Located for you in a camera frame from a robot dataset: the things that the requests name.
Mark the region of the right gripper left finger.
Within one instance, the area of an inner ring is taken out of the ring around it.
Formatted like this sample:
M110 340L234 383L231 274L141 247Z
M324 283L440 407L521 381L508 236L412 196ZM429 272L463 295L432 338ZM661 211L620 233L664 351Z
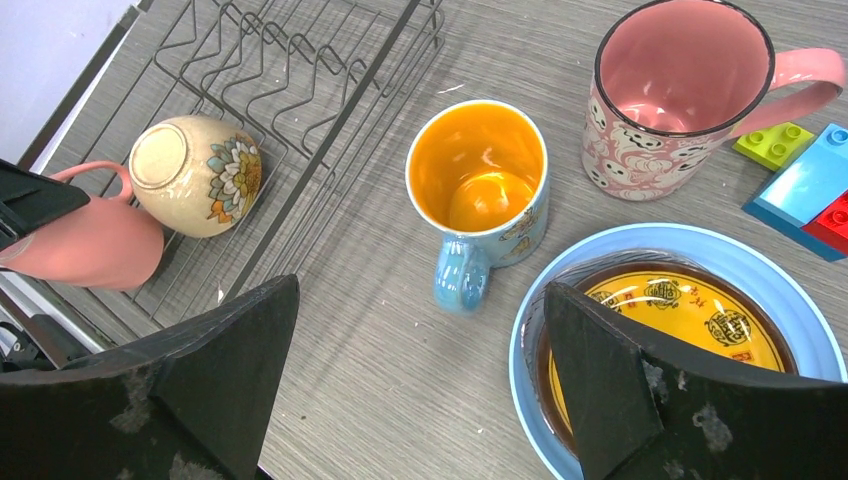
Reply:
M2 477L264 478L299 303L298 279L277 276L61 369L3 374Z

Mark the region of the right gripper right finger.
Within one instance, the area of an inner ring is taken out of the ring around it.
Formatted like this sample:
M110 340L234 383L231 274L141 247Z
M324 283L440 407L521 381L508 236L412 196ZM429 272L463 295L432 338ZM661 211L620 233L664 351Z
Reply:
M847 387L731 360L551 283L544 315L588 479L843 479Z

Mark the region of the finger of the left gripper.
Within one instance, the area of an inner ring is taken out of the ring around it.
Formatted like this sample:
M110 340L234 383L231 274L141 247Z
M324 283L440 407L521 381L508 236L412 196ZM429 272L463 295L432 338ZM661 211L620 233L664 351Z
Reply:
M8 248L89 202L89 195L78 187L2 160L1 248Z

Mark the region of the plain pink cup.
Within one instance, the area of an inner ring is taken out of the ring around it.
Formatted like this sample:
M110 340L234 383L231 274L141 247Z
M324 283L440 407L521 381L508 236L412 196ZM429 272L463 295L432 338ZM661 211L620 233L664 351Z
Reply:
M121 291L153 275L163 255L163 230L148 212L130 205L133 188L124 166L93 161L50 178L66 181L97 169L116 173L121 191L112 197L92 196L81 208L3 249L3 268L41 280Z

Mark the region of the yellow patterned plate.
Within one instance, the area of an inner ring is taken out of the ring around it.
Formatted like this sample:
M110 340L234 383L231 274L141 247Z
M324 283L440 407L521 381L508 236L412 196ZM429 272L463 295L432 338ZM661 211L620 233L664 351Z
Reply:
M740 289L699 266L673 260L576 265L557 277L595 301L712 353L795 374L775 323Z

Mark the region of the light blue plate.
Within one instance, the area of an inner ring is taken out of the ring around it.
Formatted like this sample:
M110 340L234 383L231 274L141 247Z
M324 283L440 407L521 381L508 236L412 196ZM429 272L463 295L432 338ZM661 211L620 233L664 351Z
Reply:
M562 271L620 250L647 249L686 257L730 281L755 300L788 341L803 376L846 381L842 351L822 312L772 260L720 233L674 223L637 223L596 233L566 249L536 278L515 317L508 363L513 403L528 441L557 479L579 479L579 462L555 437L544 419L525 362L524 328L543 319L536 297Z

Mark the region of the beige cup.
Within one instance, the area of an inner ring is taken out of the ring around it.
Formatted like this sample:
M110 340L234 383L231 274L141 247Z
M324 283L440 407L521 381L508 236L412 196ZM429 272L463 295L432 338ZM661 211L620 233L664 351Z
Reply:
M136 199L166 227L193 238L219 235L260 193L258 144L236 125L204 115L168 118L144 131L127 162Z

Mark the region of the blue beige mug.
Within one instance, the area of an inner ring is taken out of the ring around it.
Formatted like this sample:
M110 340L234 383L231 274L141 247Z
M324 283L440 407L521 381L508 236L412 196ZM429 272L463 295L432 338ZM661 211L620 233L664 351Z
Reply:
M443 310L477 311L490 272L539 247L549 179L540 130L507 103L464 101L419 130L407 154L405 185L421 218L442 234L433 296Z

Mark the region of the pink ghost pattern mug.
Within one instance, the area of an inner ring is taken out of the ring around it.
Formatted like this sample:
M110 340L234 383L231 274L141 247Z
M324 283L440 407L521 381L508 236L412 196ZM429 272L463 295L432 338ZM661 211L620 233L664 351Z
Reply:
M611 196L655 200L724 141L820 110L845 84L838 52L776 52L736 5L653 1L618 20L598 48L582 164Z

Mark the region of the red toy brick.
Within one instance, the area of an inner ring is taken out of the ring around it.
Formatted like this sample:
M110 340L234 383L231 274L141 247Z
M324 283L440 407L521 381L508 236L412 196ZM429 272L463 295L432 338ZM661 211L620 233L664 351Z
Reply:
M847 254L847 192L843 192L802 230L817 240Z

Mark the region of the blue toy brick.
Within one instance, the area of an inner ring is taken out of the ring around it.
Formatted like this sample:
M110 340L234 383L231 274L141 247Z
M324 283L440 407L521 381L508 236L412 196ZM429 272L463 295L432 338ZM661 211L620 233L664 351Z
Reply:
M764 182L743 210L828 262L847 257L802 227L847 192L847 130L827 125Z

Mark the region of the yellow green toy brick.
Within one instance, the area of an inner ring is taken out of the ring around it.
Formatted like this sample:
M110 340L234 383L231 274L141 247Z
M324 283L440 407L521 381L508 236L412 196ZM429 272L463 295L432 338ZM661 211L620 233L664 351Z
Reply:
M743 135L736 140L732 148L770 171L777 172L813 138L812 132L794 123L785 122Z

